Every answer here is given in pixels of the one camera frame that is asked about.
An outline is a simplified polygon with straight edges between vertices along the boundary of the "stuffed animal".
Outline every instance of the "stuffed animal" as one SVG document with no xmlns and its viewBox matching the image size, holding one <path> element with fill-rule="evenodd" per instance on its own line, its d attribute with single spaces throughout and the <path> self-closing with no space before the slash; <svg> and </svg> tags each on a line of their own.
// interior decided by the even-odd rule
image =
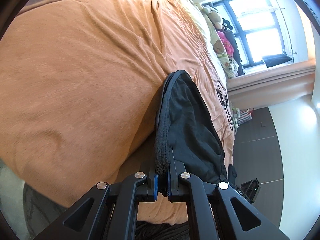
<svg viewBox="0 0 320 240">
<path fill-rule="evenodd" d="M 206 13 L 212 24 L 220 31 L 224 30 L 223 19 L 215 8 L 209 5 L 203 6 L 203 12 Z"/>
</svg>

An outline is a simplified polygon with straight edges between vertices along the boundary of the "bed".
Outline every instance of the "bed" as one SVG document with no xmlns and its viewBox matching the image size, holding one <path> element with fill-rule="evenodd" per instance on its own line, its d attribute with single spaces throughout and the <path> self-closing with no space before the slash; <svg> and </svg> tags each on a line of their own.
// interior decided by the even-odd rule
<svg viewBox="0 0 320 240">
<path fill-rule="evenodd" d="M 160 87 L 186 70 L 232 163 L 234 133 L 216 88 L 226 78 L 192 0 L 33 0 L 0 42 L 0 158 L 69 207 L 150 157 Z M 187 221 L 158 195 L 138 220 Z"/>
</svg>

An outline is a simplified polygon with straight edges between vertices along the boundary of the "window frame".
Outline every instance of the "window frame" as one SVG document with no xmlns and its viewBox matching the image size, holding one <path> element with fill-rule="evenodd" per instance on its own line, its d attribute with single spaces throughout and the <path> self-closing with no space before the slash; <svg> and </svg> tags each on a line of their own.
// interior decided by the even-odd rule
<svg viewBox="0 0 320 240">
<path fill-rule="evenodd" d="M 236 14 L 234 13 L 231 5 L 229 4 L 230 1 L 233 1 L 233 0 L 222 0 L 222 1 L 214 2 L 214 3 L 206 3 L 206 4 L 209 4 L 209 5 L 212 4 L 214 7 L 218 6 L 218 5 L 223 5 L 224 8 L 226 9 L 227 13 L 229 14 L 231 22 L 232 22 L 232 25 L 236 29 L 236 32 L 234 33 L 234 35 L 235 35 L 236 38 L 238 38 L 238 37 L 240 38 L 240 41 L 241 41 L 241 43 L 243 45 L 243 48 L 244 48 L 245 56 L 247 57 L 247 60 L 248 60 L 248 64 L 243 65 L 244 68 L 249 68 L 249 67 L 253 67 L 253 66 L 257 66 L 257 65 L 263 64 L 262 60 L 259 61 L 259 62 L 254 62 L 253 61 L 253 58 L 252 58 L 252 55 L 251 55 L 251 51 L 250 51 L 250 47 L 249 47 L 249 44 L 248 44 L 248 41 L 247 41 L 247 38 L 246 38 L 246 35 L 249 34 L 249 33 L 255 33 L 255 32 L 258 32 L 258 31 L 263 31 L 263 30 L 268 30 L 268 29 L 277 29 L 278 32 L 279 32 L 279 36 L 280 36 L 282 50 L 285 51 L 283 34 L 282 34 L 282 31 L 281 31 L 281 28 L 280 28 L 280 24 L 279 24 L 279 21 L 278 21 L 278 18 L 276 16 L 275 12 L 271 12 L 273 20 L 275 22 L 274 25 L 268 26 L 268 27 L 262 27 L 262 28 L 256 28 L 256 29 L 251 29 L 251 30 L 244 31 L 242 29 L 240 23 L 237 20 Z M 270 0 L 266 0 L 266 2 L 268 4 L 268 6 L 273 6 L 271 4 Z"/>
</svg>

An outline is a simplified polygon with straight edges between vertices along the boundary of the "window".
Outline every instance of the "window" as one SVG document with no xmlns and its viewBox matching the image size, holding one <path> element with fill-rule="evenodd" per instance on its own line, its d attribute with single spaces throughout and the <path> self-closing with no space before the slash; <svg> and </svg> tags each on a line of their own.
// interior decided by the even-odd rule
<svg viewBox="0 0 320 240">
<path fill-rule="evenodd" d="M 283 52 L 284 41 L 270 0 L 223 0 L 210 6 L 233 27 L 243 67 L 263 64 L 263 56 Z"/>
</svg>

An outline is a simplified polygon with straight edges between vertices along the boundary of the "pink curtain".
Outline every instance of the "pink curtain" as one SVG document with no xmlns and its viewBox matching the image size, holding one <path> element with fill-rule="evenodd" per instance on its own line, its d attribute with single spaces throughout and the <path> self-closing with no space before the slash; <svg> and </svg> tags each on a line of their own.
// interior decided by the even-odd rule
<svg viewBox="0 0 320 240">
<path fill-rule="evenodd" d="M 240 109 L 257 109 L 297 99 L 313 92 L 315 72 L 311 59 L 230 79 L 229 101 Z"/>
</svg>

